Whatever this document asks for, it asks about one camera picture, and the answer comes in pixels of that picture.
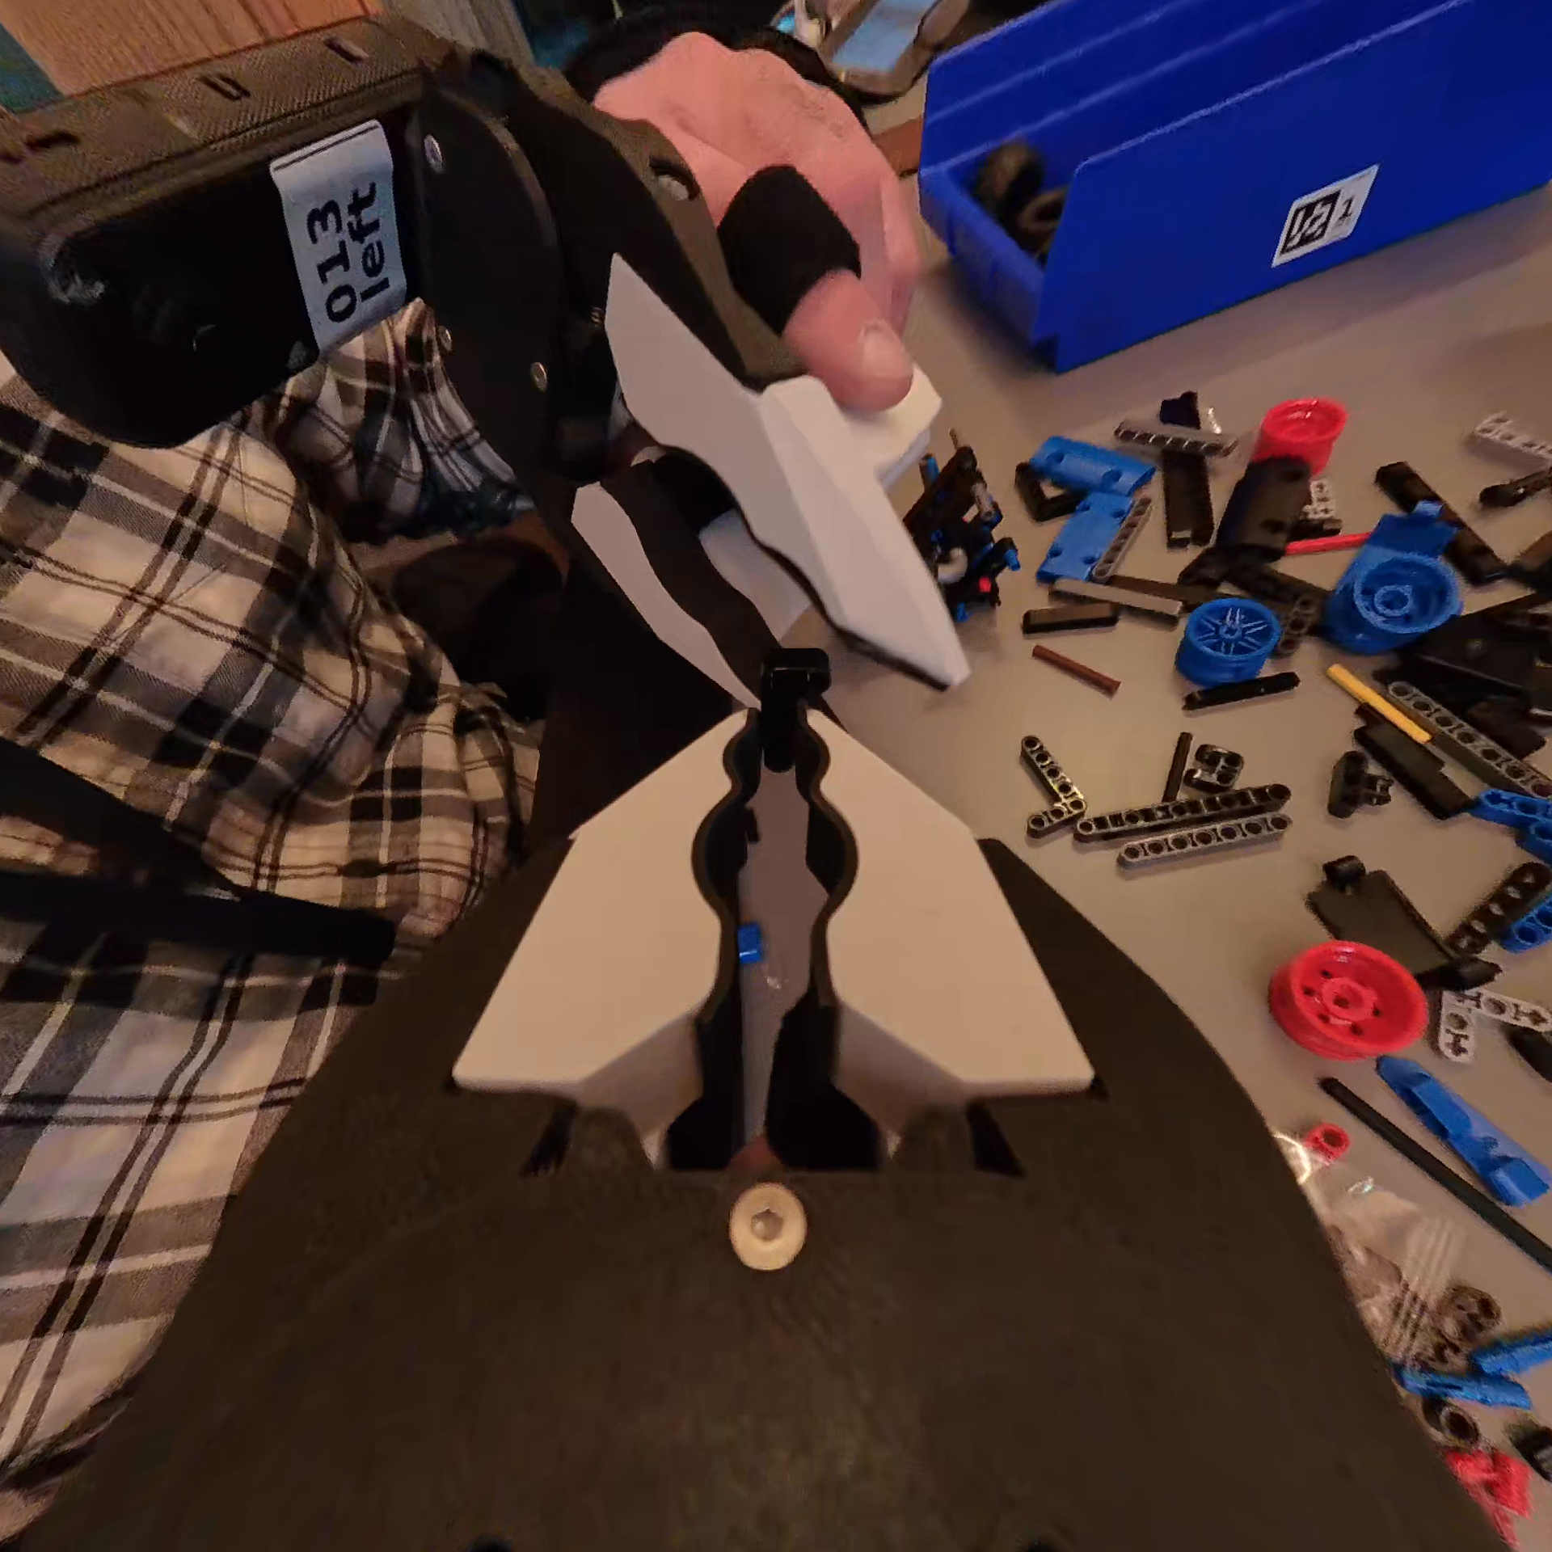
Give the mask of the person's plaid shirt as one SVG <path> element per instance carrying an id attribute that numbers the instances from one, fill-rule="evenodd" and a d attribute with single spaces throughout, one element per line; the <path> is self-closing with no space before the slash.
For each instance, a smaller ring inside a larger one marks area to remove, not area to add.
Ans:
<path id="1" fill-rule="evenodd" d="M 517 854 L 537 752 L 356 549 L 522 497 L 424 303 L 173 449 L 3 381 L 3 741 L 236 887 L 376 913 L 382 970 L 3 924 L 3 1539 L 123 1412 L 356 1013 Z"/>

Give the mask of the red toy wheel rim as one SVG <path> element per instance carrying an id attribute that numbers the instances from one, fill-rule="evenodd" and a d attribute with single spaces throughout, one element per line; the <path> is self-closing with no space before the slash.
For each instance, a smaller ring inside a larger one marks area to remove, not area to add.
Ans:
<path id="1" fill-rule="evenodd" d="M 1278 966 L 1267 1009 L 1300 1050 L 1330 1061 L 1376 1061 L 1424 1039 L 1428 998 L 1405 968 L 1356 942 L 1317 944 Z"/>
<path id="2" fill-rule="evenodd" d="M 1300 460 L 1320 477 L 1346 420 L 1346 408 L 1326 397 L 1280 401 L 1260 421 L 1248 460 Z"/>

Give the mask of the blue curved toy panel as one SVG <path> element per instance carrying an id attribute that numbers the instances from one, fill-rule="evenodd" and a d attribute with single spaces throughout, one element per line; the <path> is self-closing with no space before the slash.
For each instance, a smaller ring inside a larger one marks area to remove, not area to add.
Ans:
<path id="1" fill-rule="evenodd" d="M 1036 580 L 1106 580 L 1151 514 L 1151 497 L 1088 493 L 1066 517 L 1036 569 Z"/>
<path id="2" fill-rule="evenodd" d="M 1090 495 L 1139 495 L 1154 479 L 1143 458 L 1066 436 L 1045 438 L 1014 468 L 1014 488 L 1034 521 L 1066 517 Z"/>

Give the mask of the dark grey toy beam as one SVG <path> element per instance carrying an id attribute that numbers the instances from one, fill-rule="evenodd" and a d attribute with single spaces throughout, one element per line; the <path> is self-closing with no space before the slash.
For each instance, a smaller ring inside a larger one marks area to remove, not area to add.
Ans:
<path id="1" fill-rule="evenodd" d="M 1215 432 L 1197 427 L 1180 427 L 1156 420 L 1121 420 L 1112 436 L 1117 444 L 1149 449 L 1152 453 L 1173 453 L 1221 460 L 1237 447 L 1237 438 L 1228 432 Z"/>

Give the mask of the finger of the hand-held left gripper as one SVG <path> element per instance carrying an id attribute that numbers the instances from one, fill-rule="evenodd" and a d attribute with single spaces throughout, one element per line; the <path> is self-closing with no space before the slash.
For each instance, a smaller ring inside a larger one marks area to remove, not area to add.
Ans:
<path id="1" fill-rule="evenodd" d="M 811 601 L 731 505 L 705 497 L 703 475 L 635 462 L 580 488 L 569 523 L 650 636 L 737 706 L 761 704 L 764 667 Z"/>
<path id="2" fill-rule="evenodd" d="M 811 375 L 748 388 L 620 257 L 605 335 L 629 416 L 726 486 L 750 542 L 794 567 L 838 634 L 938 689 L 968 678 L 938 582 L 888 497 L 940 412 L 923 370 L 881 414 L 842 410 Z"/>

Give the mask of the long dark toy axle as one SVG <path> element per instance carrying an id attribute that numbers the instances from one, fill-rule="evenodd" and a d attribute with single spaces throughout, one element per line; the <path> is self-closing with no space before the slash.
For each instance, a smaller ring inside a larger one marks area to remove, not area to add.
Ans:
<path id="1" fill-rule="evenodd" d="M 1461 1173 L 1437 1159 L 1428 1148 L 1380 1114 L 1339 1079 L 1322 1075 L 1315 1081 L 1315 1087 L 1387 1149 L 1405 1159 L 1413 1170 L 1426 1175 L 1430 1183 L 1478 1218 L 1483 1227 L 1490 1229 L 1498 1238 L 1520 1251 L 1526 1260 L 1550 1275 L 1550 1245 L 1513 1218 L 1494 1197 L 1468 1184 Z"/>

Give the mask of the clear bag of small parts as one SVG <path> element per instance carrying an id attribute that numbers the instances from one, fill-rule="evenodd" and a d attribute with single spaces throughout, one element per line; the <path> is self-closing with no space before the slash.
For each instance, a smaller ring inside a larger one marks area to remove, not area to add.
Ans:
<path id="1" fill-rule="evenodd" d="M 1381 1356 L 1465 1373 L 1468 1356 L 1500 1329 L 1502 1310 L 1457 1279 L 1463 1233 L 1346 1166 L 1350 1138 L 1337 1125 L 1272 1138 Z"/>

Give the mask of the blue storage bin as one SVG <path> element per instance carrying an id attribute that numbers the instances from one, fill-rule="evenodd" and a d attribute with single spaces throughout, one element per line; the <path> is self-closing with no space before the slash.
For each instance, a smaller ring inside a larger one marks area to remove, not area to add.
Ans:
<path id="1" fill-rule="evenodd" d="M 929 69 L 920 207 L 1064 373 L 1540 189 L 1548 67 L 1540 2 L 1049 4 Z M 1014 139 L 1069 189 L 1045 264 L 971 196 Z"/>

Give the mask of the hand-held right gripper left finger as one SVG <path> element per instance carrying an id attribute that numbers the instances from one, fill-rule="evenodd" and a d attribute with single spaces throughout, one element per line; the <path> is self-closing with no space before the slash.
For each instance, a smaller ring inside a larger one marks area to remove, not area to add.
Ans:
<path id="1" fill-rule="evenodd" d="M 737 711 L 580 824 L 456 1057 L 460 1090 L 620 1112 L 681 1170 L 731 1162 L 761 771 L 757 717 Z"/>

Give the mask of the white angled toy beam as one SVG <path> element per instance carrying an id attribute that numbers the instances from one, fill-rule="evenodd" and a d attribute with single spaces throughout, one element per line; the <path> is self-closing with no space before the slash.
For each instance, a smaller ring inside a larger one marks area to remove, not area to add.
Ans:
<path id="1" fill-rule="evenodd" d="M 1548 1077 L 1548 1009 L 1487 989 L 1441 994 L 1431 1037 L 1439 1057 L 1470 1064 L 1490 1037 L 1507 1042 L 1533 1072 Z"/>

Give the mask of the black toy connector piece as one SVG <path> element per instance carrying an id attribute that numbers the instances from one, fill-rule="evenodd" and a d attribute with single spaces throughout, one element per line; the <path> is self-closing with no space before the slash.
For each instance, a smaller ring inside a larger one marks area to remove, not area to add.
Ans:
<path id="1" fill-rule="evenodd" d="M 764 663 L 759 730 L 763 765 L 770 772 L 792 771 L 807 711 L 823 708 L 831 673 L 827 652 L 816 647 L 779 647 Z"/>

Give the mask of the black dimpled mat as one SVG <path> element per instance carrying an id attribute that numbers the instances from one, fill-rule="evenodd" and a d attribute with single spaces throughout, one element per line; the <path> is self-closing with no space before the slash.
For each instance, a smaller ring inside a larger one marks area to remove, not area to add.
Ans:
<path id="1" fill-rule="evenodd" d="M 543 726 L 526 819 L 535 845 L 569 835 L 738 710 L 611 588 L 563 567 L 528 519 L 411 558 L 389 597 L 463 684 Z"/>

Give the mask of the blue toy axle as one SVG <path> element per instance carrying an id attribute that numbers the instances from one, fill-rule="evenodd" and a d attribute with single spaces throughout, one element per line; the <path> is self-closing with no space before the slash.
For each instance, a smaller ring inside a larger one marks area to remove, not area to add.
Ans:
<path id="1" fill-rule="evenodd" d="M 1522 1378 L 1550 1362 L 1550 1330 L 1511 1334 L 1466 1351 L 1455 1371 L 1391 1364 L 1389 1375 L 1420 1399 L 1476 1404 L 1496 1410 L 1531 1410 Z"/>

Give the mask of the black toy cylinder piece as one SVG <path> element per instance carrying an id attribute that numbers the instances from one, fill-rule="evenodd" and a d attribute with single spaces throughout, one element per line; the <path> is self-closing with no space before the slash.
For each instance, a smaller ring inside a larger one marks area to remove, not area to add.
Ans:
<path id="1" fill-rule="evenodd" d="M 1247 466 L 1215 527 L 1217 551 L 1247 553 L 1271 564 L 1287 553 L 1311 495 L 1302 458 L 1271 457 Z"/>

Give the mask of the yellow toy axle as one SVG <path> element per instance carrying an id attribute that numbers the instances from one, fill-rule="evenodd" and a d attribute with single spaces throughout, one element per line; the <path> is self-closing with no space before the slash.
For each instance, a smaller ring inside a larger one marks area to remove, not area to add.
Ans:
<path id="1" fill-rule="evenodd" d="M 1387 700 L 1372 686 L 1359 680 L 1343 665 L 1328 665 L 1324 669 L 1324 678 L 1332 686 L 1335 686 L 1345 697 L 1348 697 L 1356 706 L 1365 708 L 1374 717 L 1381 719 L 1387 726 L 1409 737 L 1415 745 L 1426 747 L 1431 743 L 1431 734 L 1424 726 L 1411 721 L 1396 704 Z"/>

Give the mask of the blue spoked toy wheel rim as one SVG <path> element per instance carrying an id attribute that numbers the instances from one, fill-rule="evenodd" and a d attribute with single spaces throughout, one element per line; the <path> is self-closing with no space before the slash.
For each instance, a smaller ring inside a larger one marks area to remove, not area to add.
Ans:
<path id="1" fill-rule="evenodd" d="M 1195 687 L 1239 686 L 1263 671 L 1282 636 L 1282 619 L 1269 606 L 1217 597 L 1186 617 L 1175 671 Z"/>

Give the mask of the small blue toy panel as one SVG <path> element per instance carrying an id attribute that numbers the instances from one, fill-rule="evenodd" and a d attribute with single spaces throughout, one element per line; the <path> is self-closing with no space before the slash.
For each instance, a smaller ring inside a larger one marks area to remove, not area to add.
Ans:
<path id="1" fill-rule="evenodd" d="M 1550 1192 L 1550 1172 L 1540 1159 L 1417 1061 L 1387 1055 L 1374 1063 L 1374 1072 L 1502 1207 L 1529 1207 Z"/>

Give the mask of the pile of black toy beams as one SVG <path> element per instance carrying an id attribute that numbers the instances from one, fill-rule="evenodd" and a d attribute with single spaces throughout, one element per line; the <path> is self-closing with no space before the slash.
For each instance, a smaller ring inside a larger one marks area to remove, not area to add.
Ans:
<path id="1" fill-rule="evenodd" d="M 1223 432 L 1195 394 L 1163 399 L 1154 421 Z M 1317 798 L 1337 828 L 1381 809 L 1398 793 L 1437 824 L 1472 819 L 1468 806 L 1485 789 L 1548 798 L 1548 532 L 1522 553 L 1503 556 L 1415 464 L 1396 458 L 1378 466 L 1370 482 L 1383 497 L 1383 510 L 1365 530 L 1343 523 L 1343 532 L 1370 532 L 1387 514 L 1411 512 L 1424 501 L 1441 503 L 1444 516 L 1457 523 L 1441 560 L 1457 577 L 1461 614 L 1396 652 L 1356 654 L 1326 641 L 1320 619 L 1330 591 L 1361 549 L 1280 556 L 1271 564 L 1213 549 L 1215 527 L 1228 503 L 1228 497 L 1215 501 L 1213 473 L 1228 457 L 1160 455 L 1115 440 L 1106 451 L 1154 466 L 1152 482 L 1139 493 L 1151 497 L 1151 514 L 1106 580 L 1040 582 L 1049 602 L 1021 617 L 1029 656 L 1030 647 L 1058 651 L 1054 638 L 1062 634 L 1102 634 L 1125 623 L 1151 621 L 1171 630 L 1169 669 L 1178 713 L 1204 721 L 1252 706 L 1278 710 L 1300 687 L 1313 687 L 1315 680 L 1295 665 L 1296 654 L 1309 651 L 1319 682 L 1333 689 L 1343 708 L 1341 730 L 1326 737 L 1332 752 L 1324 795 Z M 1232 479 L 1228 495 L 1248 464 L 1247 458 Z M 1186 617 L 1217 597 L 1247 597 L 1269 606 L 1280 615 L 1284 636 L 1254 680 L 1195 687 L 1175 671 L 1176 643 Z M 1354 704 L 1326 680 L 1328 665 L 1341 665 L 1372 686 L 1424 726 L 1431 743 L 1415 745 Z M 1511 830 L 1502 830 L 1516 848 L 1505 876 L 1454 926 L 1435 928 L 1448 948 L 1485 961 L 1494 954 L 1516 955 L 1498 944 L 1498 933 L 1548 898 L 1548 865 L 1527 856 Z"/>

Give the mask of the black square toy panel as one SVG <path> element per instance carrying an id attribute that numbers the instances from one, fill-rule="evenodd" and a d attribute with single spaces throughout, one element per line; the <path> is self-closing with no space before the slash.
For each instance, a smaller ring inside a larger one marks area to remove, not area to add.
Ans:
<path id="1" fill-rule="evenodd" d="M 1348 856 L 1324 863 L 1322 874 L 1306 907 L 1332 939 L 1376 950 L 1424 990 L 1474 992 L 1498 978 L 1494 963 L 1448 948 L 1389 872 Z"/>

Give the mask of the partly built toy chassis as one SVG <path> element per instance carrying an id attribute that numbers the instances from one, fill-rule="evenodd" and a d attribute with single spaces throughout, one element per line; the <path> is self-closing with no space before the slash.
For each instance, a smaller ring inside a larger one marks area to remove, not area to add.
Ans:
<path id="1" fill-rule="evenodd" d="M 920 460 L 921 493 L 903 516 L 905 532 L 936 582 L 957 626 L 1001 604 L 1001 578 L 1021 560 L 1001 534 L 1003 514 L 988 490 L 975 451 L 957 444 L 951 457 Z"/>

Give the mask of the blue toy fender piece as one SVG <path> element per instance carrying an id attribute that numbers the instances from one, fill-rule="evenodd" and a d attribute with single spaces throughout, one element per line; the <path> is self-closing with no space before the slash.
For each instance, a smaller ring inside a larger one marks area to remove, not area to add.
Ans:
<path id="1" fill-rule="evenodd" d="M 1393 558 L 1435 562 L 1455 538 L 1457 523 L 1444 516 L 1441 503 L 1424 501 L 1404 514 L 1387 514 L 1376 521 L 1359 556 L 1370 564 Z"/>

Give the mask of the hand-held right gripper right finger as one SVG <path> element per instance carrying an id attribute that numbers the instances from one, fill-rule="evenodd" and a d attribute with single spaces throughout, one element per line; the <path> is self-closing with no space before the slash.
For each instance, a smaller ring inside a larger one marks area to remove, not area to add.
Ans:
<path id="1" fill-rule="evenodd" d="M 792 732 L 823 902 L 772 1055 L 772 1149 L 868 1172 L 927 1112 L 1086 1094 L 1095 1070 L 982 845 L 822 711 Z"/>

